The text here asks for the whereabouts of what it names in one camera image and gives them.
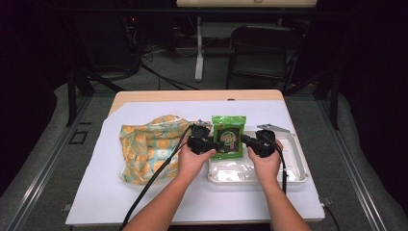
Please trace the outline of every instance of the wire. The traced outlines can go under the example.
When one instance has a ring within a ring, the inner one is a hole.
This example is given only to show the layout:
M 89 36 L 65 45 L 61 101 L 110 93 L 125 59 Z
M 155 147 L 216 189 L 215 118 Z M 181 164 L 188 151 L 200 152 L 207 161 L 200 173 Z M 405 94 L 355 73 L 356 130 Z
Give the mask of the wire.
M 286 185 L 287 185 L 287 181 L 288 181 L 288 173 L 286 171 L 286 164 L 285 164 L 285 159 L 283 158 L 283 153 L 282 153 L 282 149 L 280 148 L 280 146 L 278 144 L 276 144 L 274 141 L 271 141 L 268 137 L 266 137 L 265 135 L 258 133 L 258 136 L 262 136 L 265 140 L 269 141 L 270 145 L 273 145 L 275 147 L 275 149 L 278 151 L 279 153 L 279 157 L 281 159 L 282 162 L 282 191 L 283 193 L 286 194 Z
M 191 18 L 189 18 L 189 22 L 190 22 L 192 29 L 195 31 L 195 34 L 197 34 L 197 29 L 195 28 L 194 23 L 192 23 Z
M 122 74 L 122 75 L 113 76 L 113 77 L 107 77 L 107 76 L 105 76 L 104 79 L 109 80 L 109 81 L 111 81 L 111 82 L 119 81 L 119 80 L 124 80 L 124 79 L 127 79 L 127 78 L 130 78 L 130 77 L 134 76 L 136 73 L 138 73 L 138 71 L 139 71 L 139 67 L 138 67 L 138 66 L 134 66 L 132 69 L 126 71 L 126 73 L 124 73 L 124 74 Z
M 186 85 L 186 84 L 184 84 L 184 83 L 181 83 L 181 82 L 178 82 L 178 81 L 175 81 L 175 80 L 166 78 L 166 77 L 160 75 L 159 73 L 157 73 L 156 71 L 152 70 L 152 69 L 149 68 L 148 66 L 146 66 L 144 63 L 140 63 L 140 67 L 142 67 L 142 68 L 144 68 L 145 70 L 149 71 L 150 73 L 156 75 L 159 79 L 165 80 L 165 81 L 168 82 L 170 85 L 172 85 L 172 86 L 174 86 L 175 88 L 177 88 L 178 90 L 184 90 L 182 87 L 180 87 L 180 86 L 178 86 L 178 85 L 182 85 L 182 86 L 185 86 L 185 87 L 194 89 L 194 90 L 199 90 L 198 88 L 192 87 L 192 86 L 190 86 L 190 85 Z
M 146 194 L 147 190 L 150 188 L 150 186 L 153 184 L 153 182 L 156 180 L 156 178 L 159 176 L 160 172 L 170 163 L 171 159 L 173 158 L 173 156 L 180 150 L 180 148 L 185 145 L 185 143 L 183 145 L 180 146 L 181 142 L 183 141 L 184 137 L 186 136 L 187 132 L 192 128 L 192 125 L 190 125 L 189 127 L 186 128 L 186 130 L 184 131 L 183 135 L 181 135 L 180 140 L 178 141 L 178 143 L 174 146 L 174 150 L 171 153 L 171 155 L 165 160 L 164 163 L 162 163 L 162 165 L 159 167 L 159 169 L 157 169 L 157 171 L 152 175 L 152 177 L 149 179 L 149 181 L 147 182 L 147 184 L 144 186 L 143 190 L 141 191 L 141 193 L 139 194 L 138 198 L 136 199 L 136 201 L 133 203 L 133 205 L 130 207 L 129 212 L 127 213 L 125 219 L 122 222 L 122 225 L 120 226 L 119 230 L 123 230 L 123 228 L 126 226 L 126 224 L 129 221 L 129 217 L 132 215 L 133 211 L 135 210 L 136 206 L 138 206 L 138 204 L 140 203 L 141 199 L 144 197 L 144 195 Z
M 339 225 L 339 223 L 337 222 L 337 220 L 336 220 L 336 218 L 334 217 L 334 215 L 333 215 L 333 213 L 331 212 L 331 210 L 327 207 L 327 205 L 325 205 L 325 204 L 322 204 L 322 205 L 323 205 L 323 208 L 324 208 L 325 210 L 327 210 L 327 212 L 328 212 L 328 213 L 330 214 L 330 216 L 332 217 L 334 223 L 336 224 L 337 230 L 340 231 L 340 225 Z
M 214 38 L 211 38 L 207 43 L 205 43 L 204 45 L 202 45 L 202 47 L 207 46 L 208 44 L 210 44 L 210 43 L 213 42 L 214 40 L 215 40 Z M 185 54 L 185 53 L 183 53 L 183 52 L 180 51 L 180 50 L 187 50 L 187 49 L 194 49 L 194 51 L 192 51 L 190 54 Z M 177 53 L 178 53 L 179 55 L 184 56 L 184 57 L 188 57 L 188 56 L 191 56 L 191 55 L 197 53 L 198 47 L 176 47 L 175 50 L 177 51 Z
M 149 62 L 153 62 L 153 45 L 149 45 L 149 48 L 145 48 L 145 49 L 143 49 L 143 52 L 144 52 L 144 54 L 143 54 L 143 57 L 147 60 L 147 61 L 149 61 Z

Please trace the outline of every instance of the floor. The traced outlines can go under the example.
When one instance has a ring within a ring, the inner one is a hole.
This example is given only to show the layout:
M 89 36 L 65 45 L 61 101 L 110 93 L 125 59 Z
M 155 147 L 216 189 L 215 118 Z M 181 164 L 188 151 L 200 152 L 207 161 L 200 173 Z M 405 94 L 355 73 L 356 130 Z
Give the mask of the floor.
M 204 79 L 199 83 L 193 79 L 195 55 L 193 48 L 183 47 L 175 52 L 158 49 L 143 62 L 161 75 L 186 85 L 202 90 L 224 89 L 227 64 L 225 49 L 212 47 L 209 43 L 205 53 Z M 104 75 L 127 90 L 175 90 L 163 79 L 142 68 L 131 78 L 113 79 L 113 76 Z M 81 171 L 74 174 L 72 170 L 84 170 L 87 167 L 100 126 L 115 97 L 112 90 L 100 83 L 92 84 L 96 90 L 93 97 L 83 97 L 78 93 L 79 115 L 71 127 L 65 127 L 68 119 L 66 85 L 55 91 L 58 105 L 49 126 L 24 167 L 0 198 L 0 230 L 117 230 L 117 225 L 64 225 L 69 204 L 72 203 L 83 174 Z M 234 80 L 231 89 L 277 87 L 272 83 Z M 340 99 L 341 129 L 334 130 L 327 119 L 329 98 L 314 100 L 311 94 L 314 87 L 309 86 L 285 99 L 304 152 L 316 153 L 308 156 L 308 164 L 315 176 L 319 195 L 328 204 L 327 207 L 332 209 L 343 230 L 407 230 L 407 217 L 382 188 L 360 149 L 358 133 L 346 100 L 343 97 Z M 82 148 L 69 145 L 75 130 L 87 126 L 89 143 Z M 172 226 L 170 230 L 268 229 L 266 224 L 258 225 Z M 324 221 L 311 223 L 311 227 L 314 230 L 338 230 L 328 213 Z

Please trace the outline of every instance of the chair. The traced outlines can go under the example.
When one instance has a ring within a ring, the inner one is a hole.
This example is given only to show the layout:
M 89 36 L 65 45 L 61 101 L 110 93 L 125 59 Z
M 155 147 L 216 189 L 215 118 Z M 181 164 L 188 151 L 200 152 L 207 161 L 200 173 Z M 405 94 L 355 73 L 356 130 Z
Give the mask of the chair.
M 302 41 L 303 35 L 293 28 L 237 28 L 231 35 L 225 88 L 229 89 L 232 77 L 243 77 L 284 82 L 281 91 L 285 93 Z

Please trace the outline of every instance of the patterned cloth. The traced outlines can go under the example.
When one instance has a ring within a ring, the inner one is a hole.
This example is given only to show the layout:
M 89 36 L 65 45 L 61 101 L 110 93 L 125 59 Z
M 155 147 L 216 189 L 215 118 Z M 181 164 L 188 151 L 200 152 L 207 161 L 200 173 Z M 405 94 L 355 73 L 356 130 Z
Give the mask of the patterned cloth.
M 119 138 L 125 167 L 120 178 L 135 185 L 145 185 L 171 155 L 190 124 L 179 116 L 163 115 L 145 125 L 122 125 Z M 175 177 L 177 172 L 178 153 L 157 179 Z

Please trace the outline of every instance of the silver tray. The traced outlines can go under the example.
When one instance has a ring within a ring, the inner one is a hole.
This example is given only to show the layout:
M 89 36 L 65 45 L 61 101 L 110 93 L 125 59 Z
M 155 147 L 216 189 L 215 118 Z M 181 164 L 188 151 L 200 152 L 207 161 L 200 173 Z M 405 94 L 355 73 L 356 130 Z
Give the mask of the silver tray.
M 255 138 L 255 132 L 245 131 L 244 134 Z M 275 136 L 284 146 L 283 157 L 288 173 L 287 184 L 300 184 L 309 176 L 306 172 L 302 149 L 296 134 L 275 132 Z M 208 179 L 216 185 L 259 185 L 254 165 L 248 157 L 246 147 L 242 149 L 243 157 L 229 160 L 210 160 Z M 277 176 L 282 182 L 282 165 Z

